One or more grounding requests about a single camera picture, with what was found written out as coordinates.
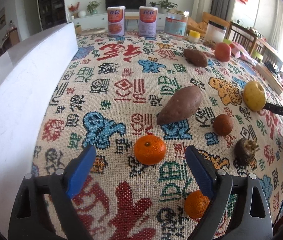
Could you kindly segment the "dark orange tangerine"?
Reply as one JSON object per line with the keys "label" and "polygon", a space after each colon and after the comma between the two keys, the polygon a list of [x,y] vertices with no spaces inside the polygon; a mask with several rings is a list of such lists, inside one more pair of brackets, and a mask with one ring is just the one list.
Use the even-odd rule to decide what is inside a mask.
{"label": "dark orange tangerine", "polygon": [[213,128],[217,135],[229,135],[233,130],[233,120],[227,114],[220,114],[214,119]]}

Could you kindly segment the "left pink tin can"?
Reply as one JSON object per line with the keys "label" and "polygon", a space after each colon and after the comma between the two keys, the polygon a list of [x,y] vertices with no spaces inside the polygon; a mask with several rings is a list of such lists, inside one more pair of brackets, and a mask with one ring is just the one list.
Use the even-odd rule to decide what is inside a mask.
{"label": "left pink tin can", "polygon": [[125,35],[125,7],[107,8],[108,33],[110,37]]}

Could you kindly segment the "green potted plant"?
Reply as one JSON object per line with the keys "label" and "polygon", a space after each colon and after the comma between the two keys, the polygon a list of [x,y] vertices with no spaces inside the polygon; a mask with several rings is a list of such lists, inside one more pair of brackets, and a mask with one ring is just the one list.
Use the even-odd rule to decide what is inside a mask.
{"label": "green potted plant", "polygon": [[177,8],[177,3],[168,0],[158,0],[157,5],[164,11]]}
{"label": "green potted plant", "polygon": [[98,2],[98,1],[91,1],[88,3],[87,5],[87,11],[91,14],[91,15],[94,15],[94,14],[97,14],[97,9],[98,7],[101,5],[101,2]]}

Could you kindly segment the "green potted plant left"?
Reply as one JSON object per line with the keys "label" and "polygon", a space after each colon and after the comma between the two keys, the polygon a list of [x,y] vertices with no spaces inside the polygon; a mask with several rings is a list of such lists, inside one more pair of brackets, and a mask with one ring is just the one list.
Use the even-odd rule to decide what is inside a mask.
{"label": "green potted plant left", "polygon": [[98,1],[91,1],[88,3],[87,5],[87,11],[91,14],[91,15],[94,15],[94,14],[97,14],[97,9],[98,7],[101,5],[101,2],[98,2]]}

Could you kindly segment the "small wooden hairpin table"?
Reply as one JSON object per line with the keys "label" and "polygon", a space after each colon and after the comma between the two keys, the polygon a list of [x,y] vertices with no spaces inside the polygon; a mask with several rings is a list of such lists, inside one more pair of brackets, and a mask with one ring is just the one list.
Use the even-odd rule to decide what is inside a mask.
{"label": "small wooden hairpin table", "polygon": [[137,21],[137,25],[139,25],[139,16],[126,16],[125,17],[125,29],[128,29],[128,25],[130,21]]}

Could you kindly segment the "colourful snack bag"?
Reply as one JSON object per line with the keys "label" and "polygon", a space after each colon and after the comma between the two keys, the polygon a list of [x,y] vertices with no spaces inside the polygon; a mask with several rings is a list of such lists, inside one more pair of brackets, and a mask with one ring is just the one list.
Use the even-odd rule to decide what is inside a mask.
{"label": "colourful snack bag", "polygon": [[223,42],[225,44],[228,44],[231,48],[231,54],[236,58],[236,59],[241,59],[246,62],[251,63],[252,62],[252,57],[248,53],[248,51],[239,43],[224,39]]}

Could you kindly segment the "red apple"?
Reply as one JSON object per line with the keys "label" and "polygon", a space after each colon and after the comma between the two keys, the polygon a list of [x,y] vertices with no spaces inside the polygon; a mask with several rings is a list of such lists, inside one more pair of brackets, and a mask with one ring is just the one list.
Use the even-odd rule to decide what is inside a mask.
{"label": "red apple", "polygon": [[215,45],[214,55],[217,60],[221,62],[228,62],[231,58],[231,53],[232,49],[228,44],[220,42]]}

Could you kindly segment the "dark glass cabinet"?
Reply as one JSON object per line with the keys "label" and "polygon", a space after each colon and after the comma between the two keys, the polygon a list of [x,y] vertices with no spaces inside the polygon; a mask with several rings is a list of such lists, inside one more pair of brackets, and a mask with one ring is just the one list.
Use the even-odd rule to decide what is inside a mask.
{"label": "dark glass cabinet", "polygon": [[37,0],[42,30],[67,22],[64,0]]}

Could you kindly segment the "clear jar black lid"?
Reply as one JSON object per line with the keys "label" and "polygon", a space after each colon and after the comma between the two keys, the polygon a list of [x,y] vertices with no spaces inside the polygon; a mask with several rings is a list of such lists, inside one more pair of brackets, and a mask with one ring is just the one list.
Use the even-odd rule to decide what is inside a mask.
{"label": "clear jar black lid", "polygon": [[224,40],[227,28],[217,24],[213,21],[209,21],[205,33],[205,41],[213,41],[220,43]]}

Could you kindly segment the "small yellow lid jar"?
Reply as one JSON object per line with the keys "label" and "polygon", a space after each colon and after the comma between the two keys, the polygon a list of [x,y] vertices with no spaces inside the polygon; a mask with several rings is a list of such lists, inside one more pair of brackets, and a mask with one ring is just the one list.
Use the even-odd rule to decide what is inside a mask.
{"label": "small yellow lid jar", "polygon": [[194,30],[190,30],[189,31],[189,36],[188,36],[188,40],[192,43],[197,43],[199,42],[200,40],[200,37],[201,37],[201,34],[197,31],[194,31]]}

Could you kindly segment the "long sweet potato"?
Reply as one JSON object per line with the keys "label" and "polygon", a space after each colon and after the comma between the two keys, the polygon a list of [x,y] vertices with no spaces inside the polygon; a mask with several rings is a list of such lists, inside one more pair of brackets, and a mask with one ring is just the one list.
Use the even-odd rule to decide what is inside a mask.
{"label": "long sweet potato", "polygon": [[156,123],[166,125],[185,120],[196,113],[202,102],[201,89],[188,86],[179,89],[157,115]]}

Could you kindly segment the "green potted plant right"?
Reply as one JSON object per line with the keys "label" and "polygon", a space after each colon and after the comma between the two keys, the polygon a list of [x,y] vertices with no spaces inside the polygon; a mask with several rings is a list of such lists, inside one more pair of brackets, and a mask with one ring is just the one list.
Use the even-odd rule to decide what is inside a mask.
{"label": "green potted plant right", "polygon": [[164,11],[177,8],[177,3],[168,0],[158,0],[157,5]]}

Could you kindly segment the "orange lounge chair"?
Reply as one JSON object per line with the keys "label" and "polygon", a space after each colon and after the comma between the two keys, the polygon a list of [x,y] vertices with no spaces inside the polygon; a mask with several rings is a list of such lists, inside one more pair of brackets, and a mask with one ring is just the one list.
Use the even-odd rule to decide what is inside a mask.
{"label": "orange lounge chair", "polygon": [[195,20],[193,20],[192,18],[188,18],[188,22],[187,22],[187,31],[190,30],[194,30],[197,31],[201,34],[201,36],[204,36],[206,33],[206,29],[207,29],[207,25],[209,23],[209,21],[212,21],[214,23],[217,23],[223,27],[226,27],[227,29],[230,26],[230,22],[225,21],[217,16],[214,16],[208,12],[203,12],[202,14],[202,20],[197,23]]}

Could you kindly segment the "patterned woven tablecloth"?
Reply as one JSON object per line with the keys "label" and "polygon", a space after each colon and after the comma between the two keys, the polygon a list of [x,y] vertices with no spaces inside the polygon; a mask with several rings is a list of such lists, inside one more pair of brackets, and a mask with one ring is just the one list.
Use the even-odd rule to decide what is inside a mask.
{"label": "patterned woven tablecloth", "polygon": [[[162,34],[123,37],[77,36],[78,52],[65,70],[46,111],[33,156],[37,176],[67,166],[83,147],[96,148],[96,161],[73,204],[95,239],[186,239],[197,221],[184,201],[198,186],[184,159],[190,145],[229,174],[255,173],[272,219],[283,213],[283,117],[252,112],[242,100],[249,81],[259,82],[270,103],[283,106],[254,65],[240,59],[218,61],[201,43],[172,40]],[[195,67],[185,49],[203,52],[208,66]],[[189,118],[166,125],[157,115],[181,88],[197,86],[202,102]],[[217,135],[214,119],[233,120],[229,135]],[[165,142],[164,159],[144,165],[135,142],[155,135]],[[255,140],[253,161],[235,159],[241,138]]]}

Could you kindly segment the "small dark sweet potato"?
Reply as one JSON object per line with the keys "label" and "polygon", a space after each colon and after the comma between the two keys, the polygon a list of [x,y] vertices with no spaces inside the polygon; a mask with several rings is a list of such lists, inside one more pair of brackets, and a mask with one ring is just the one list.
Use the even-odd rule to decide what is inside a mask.
{"label": "small dark sweet potato", "polygon": [[195,67],[206,67],[208,66],[208,60],[206,55],[196,49],[185,49],[183,55],[186,60],[192,63]]}

